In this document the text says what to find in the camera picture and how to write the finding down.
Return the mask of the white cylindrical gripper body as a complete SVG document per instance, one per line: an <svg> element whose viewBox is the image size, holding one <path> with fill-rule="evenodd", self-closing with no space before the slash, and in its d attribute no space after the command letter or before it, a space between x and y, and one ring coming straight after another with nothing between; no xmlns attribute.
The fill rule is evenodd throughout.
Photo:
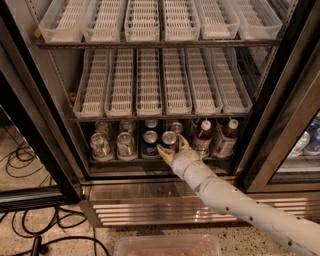
<svg viewBox="0 0 320 256"><path fill-rule="evenodd" d="M203 162L199 154L194 150L182 150L178 152L170 164L173 172L195 192L208 177L216 177L216 174Z"/></svg>

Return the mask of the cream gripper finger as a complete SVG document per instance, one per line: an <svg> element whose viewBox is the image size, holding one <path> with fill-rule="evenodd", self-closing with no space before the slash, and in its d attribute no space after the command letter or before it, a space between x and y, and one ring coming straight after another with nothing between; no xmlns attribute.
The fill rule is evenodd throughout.
<svg viewBox="0 0 320 256"><path fill-rule="evenodd" d="M175 156L175 152L171 149L164 148L162 145L157 145L157 150L159 155L162 157L162 159L165 161L167 165L171 165L173 158Z"/></svg>
<svg viewBox="0 0 320 256"><path fill-rule="evenodd" d="M188 141L181 134L178 134L178 138L179 138L179 150L191 150L191 147Z"/></svg>

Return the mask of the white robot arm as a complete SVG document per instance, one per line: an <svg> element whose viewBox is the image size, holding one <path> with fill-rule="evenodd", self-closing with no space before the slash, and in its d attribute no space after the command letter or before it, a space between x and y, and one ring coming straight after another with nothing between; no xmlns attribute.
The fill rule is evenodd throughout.
<svg viewBox="0 0 320 256"><path fill-rule="evenodd" d="M158 153L207 207L246 221L299 256L320 256L319 224L247 196L218 177L181 134L178 139L177 152L158 144Z"/></svg>

